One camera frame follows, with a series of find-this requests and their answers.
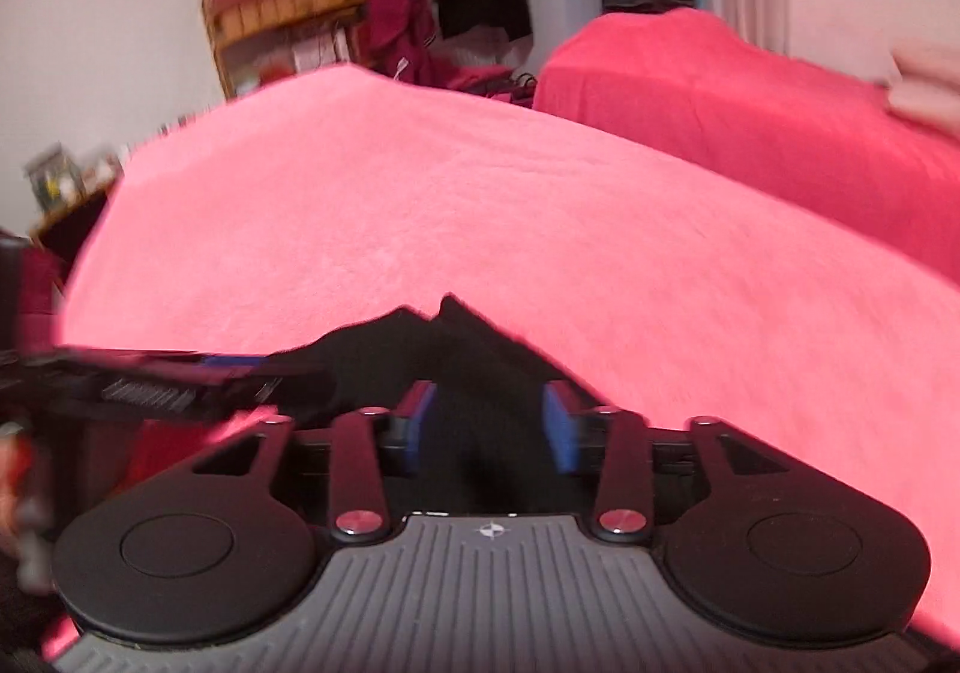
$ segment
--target pink blanket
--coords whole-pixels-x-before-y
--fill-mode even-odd
[[[626,139],[355,67],[272,86],[136,153],[62,339],[267,353],[448,291],[655,425],[726,417],[902,510],[960,638],[960,292]]]
[[[743,43],[712,14],[608,14],[561,46],[535,106],[648,144],[960,281],[960,143],[885,90]]]

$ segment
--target wooden shelf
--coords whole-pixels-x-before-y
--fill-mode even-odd
[[[88,190],[75,201],[51,210],[49,213],[45,214],[42,219],[40,219],[40,223],[37,223],[37,225],[32,227],[30,230],[30,239],[38,246],[42,246],[40,238],[50,231],[51,228],[56,226],[56,224],[61,222],[61,220],[69,217],[71,213],[75,213],[81,207],[85,207],[88,202],[98,199],[101,196],[108,195],[113,190],[113,187],[117,184],[117,182],[118,178],[114,177],[112,180],[107,180],[107,182],[97,185],[93,190]]]
[[[251,28],[251,32],[247,33],[246,30],[238,36],[228,37],[224,34],[215,35],[213,38],[213,48],[218,52],[223,52],[228,47],[234,46],[234,44],[240,43],[240,41],[246,41],[248,38],[262,34],[265,31],[275,31],[280,28],[286,28],[289,25],[296,25],[301,22],[307,22],[308,20],[323,20],[323,19],[342,19],[343,17],[352,17],[356,14],[357,9],[362,7],[367,0],[349,0],[345,1],[339,6],[325,7],[319,10],[303,10],[302,12],[294,14],[293,17],[285,17],[285,19],[273,19],[270,22],[261,22],[256,28]]]
[[[359,22],[361,9],[367,3],[367,0],[245,0],[221,8],[217,1],[203,0],[203,20],[220,85],[227,98],[235,96],[224,60],[229,48],[260,34],[307,22]]]

